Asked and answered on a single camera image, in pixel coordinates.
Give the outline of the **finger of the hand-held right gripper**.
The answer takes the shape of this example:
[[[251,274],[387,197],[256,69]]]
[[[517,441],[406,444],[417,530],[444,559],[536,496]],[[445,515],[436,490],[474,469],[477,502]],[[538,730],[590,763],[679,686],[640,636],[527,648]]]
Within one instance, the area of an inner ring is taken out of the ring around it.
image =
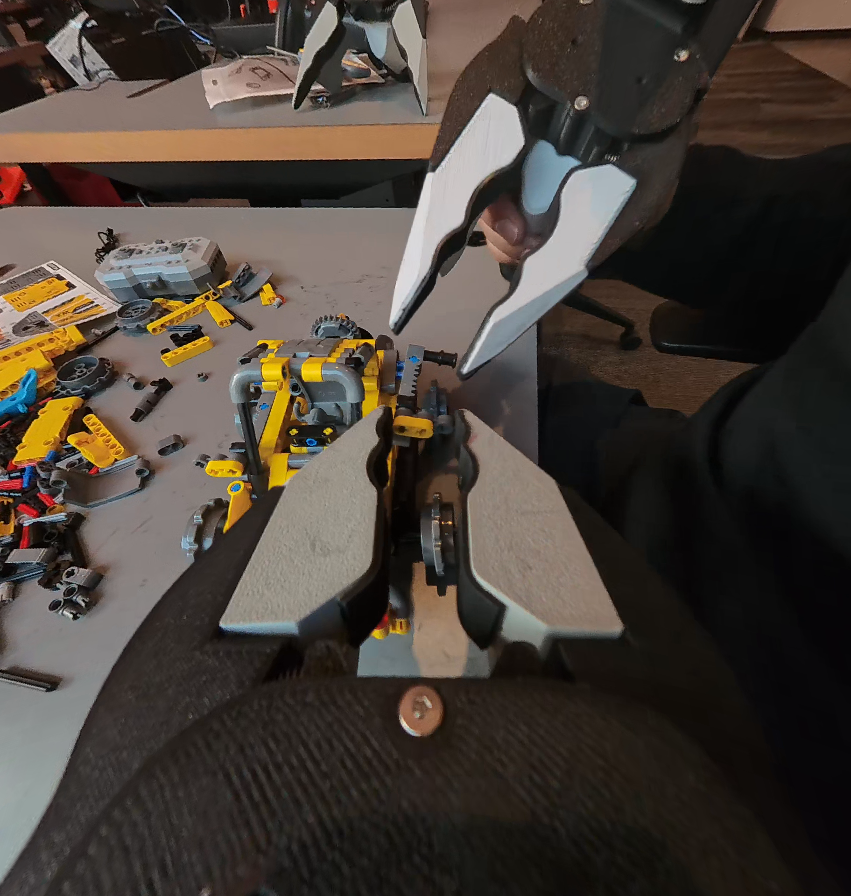
[[[423,181],[394,287],[389,326],[406,327],[431,294],[436,276],[456,238],[466,238],[476,211],[476,196],[513,167],[525,148],[519,107],[489,93],[477,106],[442,161]]]
[[[612,164],[567,175],[556,197],[554,228],[521,262],[507,296],[483,320],[457,366],[459,379],[475,375],[586,279],[588,263],[636,186],[633,176]]]

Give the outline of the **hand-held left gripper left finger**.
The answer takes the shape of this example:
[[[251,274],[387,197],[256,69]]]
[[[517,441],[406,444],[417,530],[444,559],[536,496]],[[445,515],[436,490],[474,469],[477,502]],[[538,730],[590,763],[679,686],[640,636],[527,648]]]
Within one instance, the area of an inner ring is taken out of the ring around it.
[[[222,536],[224,636],[358,648],[382,621],[392,421],[375,409]]]

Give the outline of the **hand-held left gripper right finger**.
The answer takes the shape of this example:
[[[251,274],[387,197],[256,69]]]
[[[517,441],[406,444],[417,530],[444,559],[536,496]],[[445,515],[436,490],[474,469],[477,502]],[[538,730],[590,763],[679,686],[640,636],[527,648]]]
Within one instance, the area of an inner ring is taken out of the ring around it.
[[[484,651],[614,642],[624,623],[547,473],[469,410],[456,414],[457,615]]]

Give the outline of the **yellow toy brick vehicle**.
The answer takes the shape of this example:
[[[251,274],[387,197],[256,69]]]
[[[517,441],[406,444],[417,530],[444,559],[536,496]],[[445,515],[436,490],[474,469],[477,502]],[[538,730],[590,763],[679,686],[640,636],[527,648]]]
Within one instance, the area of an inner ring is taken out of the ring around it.
[[[420,397],[427,365],[455,368],[457,354],[418,344],[401,353],[390,337],[373,337],[345,315],[323,315],[305,339],[260,342],[230,380],[240,441],[229,455],[202,454],[195,461],[207,476],[227,481],[228,497],[198,509],[183,551],[200,558],[263,498],[263,487],[285,487],[352,426],[389,408],[388,604],[369,636],[408,632],[412,567],[423,560],[442,583],[455,560],[453,505],[436,494],[425,511],[417,507],[421,456],[453,432],[447,392],[438,381]]]

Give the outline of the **person's right forearm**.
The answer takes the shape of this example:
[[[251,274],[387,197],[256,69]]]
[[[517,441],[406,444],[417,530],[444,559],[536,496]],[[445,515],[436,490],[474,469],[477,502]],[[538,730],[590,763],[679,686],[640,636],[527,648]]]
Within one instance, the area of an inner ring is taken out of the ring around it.
[[[779,159],[694,144],[665,215],[591,278],[696,309],[811,309],[850,262],[851,143]]]

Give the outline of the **idle grey-fingered gripper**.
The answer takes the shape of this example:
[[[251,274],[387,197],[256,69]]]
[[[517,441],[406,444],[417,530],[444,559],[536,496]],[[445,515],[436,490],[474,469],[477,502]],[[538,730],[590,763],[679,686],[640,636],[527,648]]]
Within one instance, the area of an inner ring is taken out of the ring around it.
[[[292,108],[298,110],[312,88],[331,95],[342,90],[343,60],[352,50],[347,22],[363,31],[366,53],[389,74],[404,76],[424,116],[428,114],[426,2],[327,1],[306,35],[295,79]]]

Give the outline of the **grey curved brick panel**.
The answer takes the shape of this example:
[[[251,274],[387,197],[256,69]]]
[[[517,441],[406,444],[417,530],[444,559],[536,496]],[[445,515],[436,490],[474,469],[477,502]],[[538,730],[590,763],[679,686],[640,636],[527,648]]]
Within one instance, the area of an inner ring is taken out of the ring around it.
[[[64,503],[82,510],[112,504],[140,492],[152,472],[150,462],[139,455],[100,468],[96,473],[62,469],[60,481]]]

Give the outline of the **person's legs in black pants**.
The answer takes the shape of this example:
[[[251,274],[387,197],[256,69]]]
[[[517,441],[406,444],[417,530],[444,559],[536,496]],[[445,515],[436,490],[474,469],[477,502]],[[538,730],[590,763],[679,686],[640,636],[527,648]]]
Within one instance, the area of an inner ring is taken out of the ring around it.
[[[557,364],[542,467],[714,638],[851,894],[851,261],[786,352],[685,417]]]

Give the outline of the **short yellow brick beam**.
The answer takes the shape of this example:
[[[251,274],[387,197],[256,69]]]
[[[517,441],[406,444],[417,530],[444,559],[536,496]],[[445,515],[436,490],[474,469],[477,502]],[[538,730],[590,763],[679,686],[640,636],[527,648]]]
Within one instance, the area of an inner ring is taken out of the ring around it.
[[[196,357],[210,351],[215,347],[212,340],[207,336],[202,336],[192,342],[174,347],[161,354],[160,360],[168,368],[173,368],[179,364],[186,363]]]

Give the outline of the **white line-drawing paper sheet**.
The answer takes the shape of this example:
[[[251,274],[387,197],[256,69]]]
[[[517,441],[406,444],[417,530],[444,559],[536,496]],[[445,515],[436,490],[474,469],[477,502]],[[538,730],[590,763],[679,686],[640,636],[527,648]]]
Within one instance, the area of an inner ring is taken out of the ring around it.
[[[200,78],[207,106],[215,109],[257,98],[290,97],[299,71],[297,55],[280,53],[209,65],[201,70]]]

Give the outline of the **dark grey wheel hub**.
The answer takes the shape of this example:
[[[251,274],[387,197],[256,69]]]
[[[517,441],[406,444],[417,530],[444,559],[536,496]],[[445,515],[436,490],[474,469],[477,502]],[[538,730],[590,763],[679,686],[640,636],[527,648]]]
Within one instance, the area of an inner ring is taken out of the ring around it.
[[[57,370],[54,395],[82,399],[95,396],[108,388],[116,376],[112,362],[106,357],[74,357]]]

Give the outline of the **grey toy battery box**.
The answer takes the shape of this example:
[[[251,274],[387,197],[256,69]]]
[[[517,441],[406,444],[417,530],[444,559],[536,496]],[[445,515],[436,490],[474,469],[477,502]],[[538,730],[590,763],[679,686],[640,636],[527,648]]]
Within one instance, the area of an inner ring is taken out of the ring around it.
[[[96,281],[121,304],[158,297],[194,298],[226,281],[218,243],[181,238],[122,245],[106,255]]]

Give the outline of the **black ribbed rod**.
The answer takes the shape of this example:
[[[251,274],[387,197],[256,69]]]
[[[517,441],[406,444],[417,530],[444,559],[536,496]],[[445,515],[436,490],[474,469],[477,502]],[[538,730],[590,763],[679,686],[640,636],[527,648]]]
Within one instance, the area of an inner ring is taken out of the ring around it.
[[[22,668],[0,668],[0,683],[39,693],[53,693],[61,685],[61,678]]]

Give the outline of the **yellow printed instruction booklet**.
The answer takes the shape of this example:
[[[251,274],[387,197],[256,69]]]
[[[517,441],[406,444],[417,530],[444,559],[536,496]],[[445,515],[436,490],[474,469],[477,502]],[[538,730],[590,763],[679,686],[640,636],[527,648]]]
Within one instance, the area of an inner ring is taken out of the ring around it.
[[[113,315],[120,303],[60,263],[0,280],[0,350]]]

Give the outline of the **white printed leaflet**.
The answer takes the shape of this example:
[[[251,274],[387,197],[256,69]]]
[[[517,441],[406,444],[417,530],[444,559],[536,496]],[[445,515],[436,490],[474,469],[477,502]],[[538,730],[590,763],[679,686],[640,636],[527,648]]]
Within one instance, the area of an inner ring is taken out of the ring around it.
[[[45,44],[52,58],[80,88],[120,80],[87,38],[89,26],[96,24],[89,12],[81,11],[72,16]]]

